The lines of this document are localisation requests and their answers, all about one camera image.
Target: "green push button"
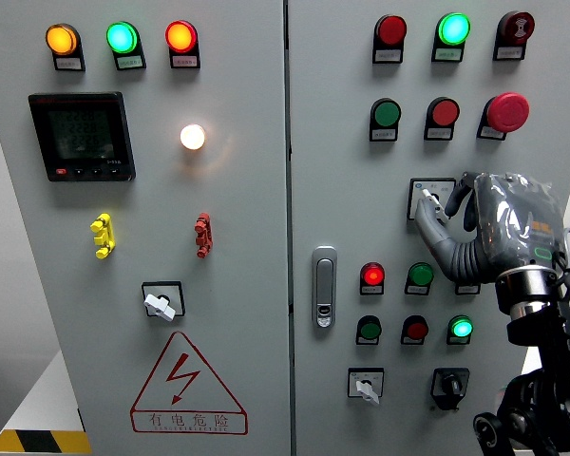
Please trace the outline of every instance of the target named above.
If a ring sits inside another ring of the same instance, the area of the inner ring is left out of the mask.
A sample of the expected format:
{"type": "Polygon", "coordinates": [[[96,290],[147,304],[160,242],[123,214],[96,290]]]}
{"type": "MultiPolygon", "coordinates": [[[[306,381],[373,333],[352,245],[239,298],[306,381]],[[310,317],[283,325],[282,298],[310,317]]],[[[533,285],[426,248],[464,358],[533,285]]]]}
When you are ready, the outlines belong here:
{"type": "Polygon", "coordinates": [[[429,264],[416,263],[409,268],[408,277],[415,285],[426,287],[433,281],[435,274],[433,273],[433,268],[431,268],[429,264]]]}
{"type": "Polygon", "coordinates": [[[553,255],[551,254],[550,250],[543,249],[542,247],[537,247],[534,249],[534,255],[538,258],[548,259],[551,261],[553,259],[553,255]]]}
{"type": "Polygon", "coordinates": [[[368,323],[361,328],[361,336],[364,339],[373,340],[380,335],[382,328],[375,323],[368,323]]]}
{"type": "Polygon", "coordinates": [[[386,101],[376,107],[373,117],[381,126],[391,126],[401,117],[401,109],[395,102],[386,101]]]}

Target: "white switch handle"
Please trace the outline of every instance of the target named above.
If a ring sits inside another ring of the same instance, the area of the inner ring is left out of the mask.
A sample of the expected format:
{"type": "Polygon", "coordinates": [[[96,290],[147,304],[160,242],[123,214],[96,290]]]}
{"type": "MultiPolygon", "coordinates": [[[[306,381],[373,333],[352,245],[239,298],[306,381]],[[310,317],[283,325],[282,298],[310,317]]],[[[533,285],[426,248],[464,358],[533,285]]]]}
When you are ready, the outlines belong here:
{"type": "Polygon", "coordinates": [[[169,300],[164,297],[155,297],[152,294],[149,294],[143,305],[148,310],[148,313],[151,315],[159,316],[167,321],[173,321],[173,317],[175,316],[175,309],[169,307],[169,300]]]}
{"type": "Polygon", "coordinates": [[[356,386],[357,391],[361,393],[363,400],[369,402],[373,406],[380,405],[380,398],[375,392],[373,392],[373,389],[371,389],[371,385],[369,383],[363,383],[357,380],[356,386]]]}

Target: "red indicator light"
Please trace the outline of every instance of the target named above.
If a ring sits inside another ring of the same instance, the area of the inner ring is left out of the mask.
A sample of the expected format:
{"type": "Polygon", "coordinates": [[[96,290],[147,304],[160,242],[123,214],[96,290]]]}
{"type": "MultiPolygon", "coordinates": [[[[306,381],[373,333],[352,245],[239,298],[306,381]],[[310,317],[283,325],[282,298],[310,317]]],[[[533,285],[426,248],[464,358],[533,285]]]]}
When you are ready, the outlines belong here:
{"type": "Polygon", "coordinates": [[[412,340],[422,340],[427,334],[428,326],[424,323],[412,323],[408,327],[408,337],[412,340]]]}
{"type": "Polygon", "coordinates": [[[505,92],[492,100],[486,115],[492,128],[510,133],[525,124],[530,115],[530,103],[519,93],[505,92]]]}
{"type": "Polygon", "coordinates": [[[460,108],[452,100],[442,100],[433,107],[433,121],[440,126],[448,126],[456,122],[460,108]]]}
{"type": "Polygon", "coordinates": [[[365,283],[374,287],[384,281],[384,268],[378,263],[369,263],[364,266],[361,275],[365,283]]]}
{"type": "Polygon", "coordinates": [[[396,46],[403,42],[408,32],[408,25],[402,17],[385,16],[376,30],[380,41],[387,46],[396,46]]]}
{"type": "Polygon", "coordinates": [[[164,33],[167,45],[177,53],[191,50],[197,43],[197,31],[186,21],[175,21],[169,24],[164,33]]]}
{"type": "Polygon", "coordinates": [[[534,32],[534,17],[529,12],[512,11],[506,14],[498,25],[503,39],[513,46],[523,45],[534,32]]]}

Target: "high voltage triangle sign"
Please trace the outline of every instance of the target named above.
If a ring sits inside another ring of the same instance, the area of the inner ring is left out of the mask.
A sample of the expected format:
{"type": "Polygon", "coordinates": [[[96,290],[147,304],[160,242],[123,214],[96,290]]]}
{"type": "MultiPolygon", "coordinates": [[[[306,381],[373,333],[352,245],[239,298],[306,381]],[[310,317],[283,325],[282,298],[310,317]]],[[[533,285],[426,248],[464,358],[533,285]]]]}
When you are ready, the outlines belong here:
{"type": "Polygon", "coordinates": [[[190,339],[173,332],[131,408],[136,432],[246,435],[247,412],[190,339]]]}

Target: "selector switch knob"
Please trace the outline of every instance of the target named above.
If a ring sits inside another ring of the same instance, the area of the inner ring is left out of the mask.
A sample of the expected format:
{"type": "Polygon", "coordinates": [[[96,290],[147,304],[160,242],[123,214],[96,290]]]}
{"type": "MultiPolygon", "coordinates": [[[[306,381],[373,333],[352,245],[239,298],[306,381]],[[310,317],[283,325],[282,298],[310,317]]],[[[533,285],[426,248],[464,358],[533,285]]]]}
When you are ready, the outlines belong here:
{"type": "Polygon", "coordinates": [[[441,389],[445,394],[460,396],[463,387],[455,373],[449,373],[441,379],[441,389]]]}

